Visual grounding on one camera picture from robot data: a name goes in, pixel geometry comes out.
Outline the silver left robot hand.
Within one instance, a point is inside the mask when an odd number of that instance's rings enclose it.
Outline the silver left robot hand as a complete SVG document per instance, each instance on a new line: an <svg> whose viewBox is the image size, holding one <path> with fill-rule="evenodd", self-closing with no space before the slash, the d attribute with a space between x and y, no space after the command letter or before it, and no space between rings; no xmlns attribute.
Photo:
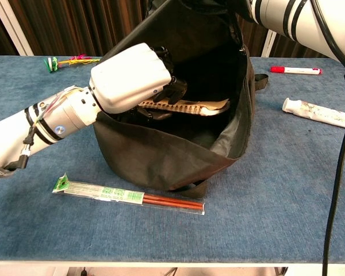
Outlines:
<svg viewBox="0 0 345 276"><path fill-rule="evenodd" d="M164 61L165 49L154 51L146 43L134 45L91 69L89 87L100 112L119 114L152 98L168 98L175 104L186 93L187 84L173 76L173 66Z"/></svg>

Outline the spiral notebook brown cover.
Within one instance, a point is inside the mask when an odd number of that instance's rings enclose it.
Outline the spiral notebook brown cover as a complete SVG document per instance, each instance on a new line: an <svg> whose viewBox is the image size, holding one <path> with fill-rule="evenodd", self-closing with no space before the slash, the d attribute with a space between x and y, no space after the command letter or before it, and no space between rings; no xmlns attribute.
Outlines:
<svg viewBox="0 0 345 276"><path fill-rule="evenodd" d="M223 101L179 100L177 103L172 105L168 103L168 99L154 102L151 98L139 103L139 106L142 108L165 110L168 112L178 112L199 116L215 116L228 110L230 107L230 101L229 99L225 99Z"/></svg>

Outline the black fabric backpack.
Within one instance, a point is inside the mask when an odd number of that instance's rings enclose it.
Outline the black fabric backpack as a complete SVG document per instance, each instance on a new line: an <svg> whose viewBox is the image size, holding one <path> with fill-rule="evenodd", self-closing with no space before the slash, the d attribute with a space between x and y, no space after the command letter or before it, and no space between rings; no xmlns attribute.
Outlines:
<svg viewBox="0 0 345 276"><path fill-rule="evenodd" d="M109 167L136 185L185 197L205 195L208 179L245 153L255 93L267 75L255 74L238 16L246 0L151 0L146 19L105 56L139 43L172 67L188 101L229 101L221 114L200 116L151 108L101 112L94 132Z"/></svg>

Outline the colourful feather shuttlecock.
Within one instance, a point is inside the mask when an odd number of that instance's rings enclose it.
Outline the colourful feather shuttlecock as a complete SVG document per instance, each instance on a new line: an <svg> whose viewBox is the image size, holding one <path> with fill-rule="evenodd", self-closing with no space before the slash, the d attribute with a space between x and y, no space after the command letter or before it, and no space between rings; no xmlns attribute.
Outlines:
<svg viewBox="0 0 345 276"><path fill-rule="evenodd" d="M98 63L100 60L101 60L100 58L81 54L78 56L69 57L66 60L59 60L55 56L47 57L43 61L48 72L52 73L52 72L58 71L60 68L63 68L63 67L71 67L71 66L80 65L80 64Z"/></svg>

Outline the dark brown pleated curtain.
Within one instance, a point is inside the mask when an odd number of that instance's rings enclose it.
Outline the dark brown pleated curtain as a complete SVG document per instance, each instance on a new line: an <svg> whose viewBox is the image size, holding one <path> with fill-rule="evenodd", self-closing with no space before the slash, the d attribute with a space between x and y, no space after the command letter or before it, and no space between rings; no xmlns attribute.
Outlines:
<svg viewBox="0 0 345 276"><path fill-rule="evenodd" d="M8 0L37 56L103 56L152 11L152 0ZM237 15L251 56L261 56L268 30ZM0 55L20 55L0 19ZM276 35L269 57L326 58Z"/></svg>

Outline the packaged red chopsticks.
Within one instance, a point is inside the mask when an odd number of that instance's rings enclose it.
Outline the packaged red chopsticks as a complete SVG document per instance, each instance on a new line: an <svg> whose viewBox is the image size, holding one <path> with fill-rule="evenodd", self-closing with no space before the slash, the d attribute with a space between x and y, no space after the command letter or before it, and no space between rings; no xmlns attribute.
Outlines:
<svg viewBox="0 0 345 276"><path fill-rule="evenodd" d="M200 215L205 214L205 204L202 202L148 194L142 191L71 181L66 174L57 179L52 192L54 194L68 194L105 202L121 202Z"/></svg>

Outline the red capped white marker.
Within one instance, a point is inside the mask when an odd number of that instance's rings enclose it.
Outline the red capped white marker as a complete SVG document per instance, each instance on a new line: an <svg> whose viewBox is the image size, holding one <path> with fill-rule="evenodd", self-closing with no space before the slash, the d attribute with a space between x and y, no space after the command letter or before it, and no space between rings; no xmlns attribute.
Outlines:
<svg viewBox="0 0 345 276"><path fill-rule="evenodd" d="M320 68L303 68L303 67L285 67L272 66L270 72L279 74L304 74L304 75L321 75L323 73Z"/></svg>

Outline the white printed toothpaste tube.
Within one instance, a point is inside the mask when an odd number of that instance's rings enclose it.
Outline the white printed toothpaste tube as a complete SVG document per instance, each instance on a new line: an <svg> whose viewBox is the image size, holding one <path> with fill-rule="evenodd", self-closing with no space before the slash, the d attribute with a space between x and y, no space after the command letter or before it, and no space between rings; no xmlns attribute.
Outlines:
<svg viewBox="0 0 345 276"><path fill-rule="evenodd" d="M345 112L315 105L302 100L291 100L286 98L282 105L286 113L307 118L313 121L345 128Z"/></svg>

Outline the blue table cloth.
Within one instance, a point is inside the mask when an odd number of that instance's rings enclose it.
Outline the blue table cloth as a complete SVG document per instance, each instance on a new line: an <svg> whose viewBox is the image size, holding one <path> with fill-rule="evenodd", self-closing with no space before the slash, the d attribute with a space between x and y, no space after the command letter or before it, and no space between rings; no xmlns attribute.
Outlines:
<svg viewBox="0 0 345 276"><path fill-rule="evenodd" d="M0 179L0 261L319 263L344 130L282 111L286 98L345 112L343 66L331 59L252 58L318 67L270 74L256 94L246 152L216 174L205 214L54 194L58 177L135 189L107 165L92 126Z"/></svg>

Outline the white frame post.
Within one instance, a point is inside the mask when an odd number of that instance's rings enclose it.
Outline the white frame post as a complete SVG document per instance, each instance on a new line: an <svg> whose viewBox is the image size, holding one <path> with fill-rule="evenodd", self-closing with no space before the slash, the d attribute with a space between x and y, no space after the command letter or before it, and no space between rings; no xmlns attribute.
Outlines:
<svg viewBox="0 0 345 276"><path fill-rule="evenodd" d="M18 53L21 56L33 56L34 53L8 0L0 0L0 19Z"/></svg>
<svg viewBox="0 0 345 276"><path fill-rule="evenodd" d="M264 42L264 45L263 45L263 48L262 48L262 53L261 53L261 57L263 58L269 58L270 57L270 54L271 54L271 51L272 51L272 48L273 48L273 45L274 45L274 42L275 42L275 39L276 39L276 36L277 36L277 33L272 31L272 30L268 30L267 31L267 36L266 36L266 39L265 39L265 42Z"/></svg>

